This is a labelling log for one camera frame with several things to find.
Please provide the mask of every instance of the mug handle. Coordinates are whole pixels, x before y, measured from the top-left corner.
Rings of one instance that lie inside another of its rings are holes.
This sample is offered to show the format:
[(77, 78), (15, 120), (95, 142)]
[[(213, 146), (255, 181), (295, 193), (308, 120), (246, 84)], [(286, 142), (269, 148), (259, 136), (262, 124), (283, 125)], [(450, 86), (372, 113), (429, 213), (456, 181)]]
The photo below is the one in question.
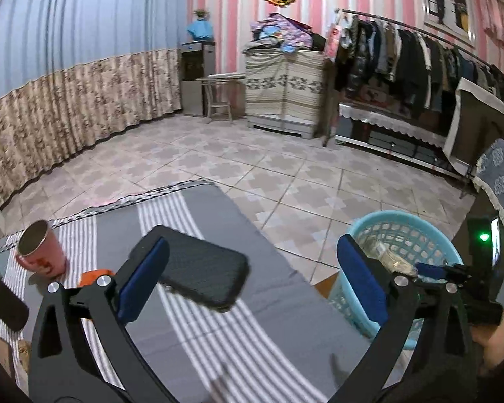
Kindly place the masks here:
[(31, 271), (32, 273), (35, 273), (38, 271), (37, 265), (30, 265), (28, 262), (24, 260), (24, 258), (19, 255), (18, 253), (15, 253), (15, 259), (17, 263), (22, 266), (25, 270)]

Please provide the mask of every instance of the blue curtain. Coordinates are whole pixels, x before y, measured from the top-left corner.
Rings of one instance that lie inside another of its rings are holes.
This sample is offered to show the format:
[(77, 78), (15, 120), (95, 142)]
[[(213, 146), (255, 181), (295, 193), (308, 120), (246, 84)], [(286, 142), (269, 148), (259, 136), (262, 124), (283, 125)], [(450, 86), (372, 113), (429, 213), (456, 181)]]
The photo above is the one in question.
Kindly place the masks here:
[(1, 0), (0, 98), (29, 80), (186, 41), (187, 0)]

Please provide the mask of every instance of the pink mug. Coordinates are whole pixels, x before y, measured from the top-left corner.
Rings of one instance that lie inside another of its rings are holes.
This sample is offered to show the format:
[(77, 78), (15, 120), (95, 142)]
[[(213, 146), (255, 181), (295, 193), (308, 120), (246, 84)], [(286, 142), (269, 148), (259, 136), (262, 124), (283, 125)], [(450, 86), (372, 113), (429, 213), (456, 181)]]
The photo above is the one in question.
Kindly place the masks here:
[(58, 238), (45, 220), (39, 220), (24, 231), (15, 259), (24, 269), (53, 278), (66, 270), (66, 256)]

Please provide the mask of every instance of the silver screw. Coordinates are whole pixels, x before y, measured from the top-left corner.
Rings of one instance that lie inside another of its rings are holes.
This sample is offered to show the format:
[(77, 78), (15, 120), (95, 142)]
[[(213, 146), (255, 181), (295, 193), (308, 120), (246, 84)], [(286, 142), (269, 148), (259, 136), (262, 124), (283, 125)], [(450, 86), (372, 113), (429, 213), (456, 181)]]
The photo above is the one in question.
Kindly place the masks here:
[(446, 290), (450, 294), (455, 294), (457, 292), (457, 286), (455, 286), (453, 283), (447, 283), (446, 284)]
[(56, 281), (53, 281), (48, 287), (47, 291), (48, 292), (56, 292), (59, 289), (59, 283)]
[(97, 279), (97, 284), (99, 286), (107, 286), (111, 281), (110, 276), (101, 276)]
[(405, 276), (396, 276), (394, 283), (399, 287), (403, 288), (409, 284), (409, 280)]

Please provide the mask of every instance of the laundry basket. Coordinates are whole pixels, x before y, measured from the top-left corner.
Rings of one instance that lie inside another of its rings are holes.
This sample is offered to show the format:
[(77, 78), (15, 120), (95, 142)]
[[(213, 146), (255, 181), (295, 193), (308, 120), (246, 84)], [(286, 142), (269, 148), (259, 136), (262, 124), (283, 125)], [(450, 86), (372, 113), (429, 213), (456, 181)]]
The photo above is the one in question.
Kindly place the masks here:
[[(360, 246), (369, 237), (376, 237), (413, 265), (419, 262), (431, 265), (463, 263), (455, 247), (439, 229), (406, 212), (373, 212), (356, 221), (347, 233)], [(361, 333), (370, 338), (377, 335), (379, 324), (368, 319), (343, 271), (340, 271), (328, 298)], [(405, 350), (414, 349), (422, 322), (423, 320), (413, 322)]]

